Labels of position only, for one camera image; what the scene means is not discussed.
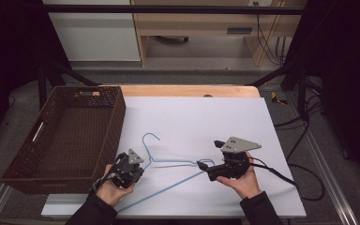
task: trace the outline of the brown wicker basket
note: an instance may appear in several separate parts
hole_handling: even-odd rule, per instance
[[[119,86],[54,87],[0,181],[25,194],[87,193],[114,162],[125,111]]]

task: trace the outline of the silver bracket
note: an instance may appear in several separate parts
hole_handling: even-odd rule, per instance
[[[261,147],[262,145],[259,143],[231,137],[227,142],[224,143],[224,145],[220,148],[220,150],[221,152],[226,152],[226,153],[240,153]]]
[[[141,157],[139,157],[139,155],[137,155],[133,149],[129,148],[129,152],[128,152],[128,162],[129,164],[138,164],[138,163],[142,163],[144,162],[144,159],[142,159]]]

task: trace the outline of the person's arm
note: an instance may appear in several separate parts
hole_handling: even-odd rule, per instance
[[[247,152],[247,156],[249,157],[249,162],[253,163],[249,152]],[[252,166],[247,169],[244,175],[236,180],[223,176],[219,176],[217,180],[221,184],[233,188],[239,197],[241,197],[242,201],[240,204],[250,225],[283,224],[267,194],[260,190],[256,173]]]
[[[106,166],[105,173],[111,168]],[[119,188],[111,180],[104,182],[96,195],[91,195],[86,202],[67,221],[67,225],[110,225],[118,214],[113,207],[126,195],[133,192],[134,184],[128,188]]]

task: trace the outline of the white tabletop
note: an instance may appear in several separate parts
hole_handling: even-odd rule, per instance
[[[160,138],[159,141],[152,135],[145,137],[155,159],[211,158],[216,165],[223,163],[223,156],[214,141],[226,142],[234,136],[261,144],[262,148],[250,154],[293,179],[261,97],[125,97],[125,100],[127,111],[118,153],[132,148],[144,158],[143,168],[148,163],[142,142],[146,133]],[[280,217],[306,216],[294,186],[267,170],[255,168],[255,171],[261,189],[267,192]],[[189,178],[199,172],[198,167],[184,166],[184,163],[153,162],[134,192],[115,209],[121,218],[240,218],[244,215],[235,191],[211,182],[206,172]],[[68,217],[81,207],[85,197],[52,194],[42,215]]]

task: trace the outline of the hand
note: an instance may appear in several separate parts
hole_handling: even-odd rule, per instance
[[[104,174],[106,174],[110,170],[111,166],[111,164],[106,165]],[[108,180],[101,185],[96,195],[102,201],[114,207],[124,196],[133,192],[134,186],[135,184],[131,185],[128,188],[119,188],[111,180]]]
[[[247,157],[249,158],[249,162],[253,163],[252,155],[249,152],[247,152]],[[246,197],[251,199],[261,193],[253,166],[250,166],[247,172],[237,180],[232,180],[224,176],[218,176],[216,180],[234,189],[241,199],[245,199]]]

